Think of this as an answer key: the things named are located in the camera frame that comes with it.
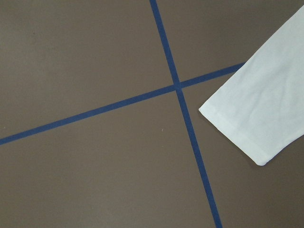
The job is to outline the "white long-sleeve printed shirt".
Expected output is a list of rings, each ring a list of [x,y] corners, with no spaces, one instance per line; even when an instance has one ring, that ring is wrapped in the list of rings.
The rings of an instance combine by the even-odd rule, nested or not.
[[[200,108],[263,166],[304,133],[304,10],[299,9]]]

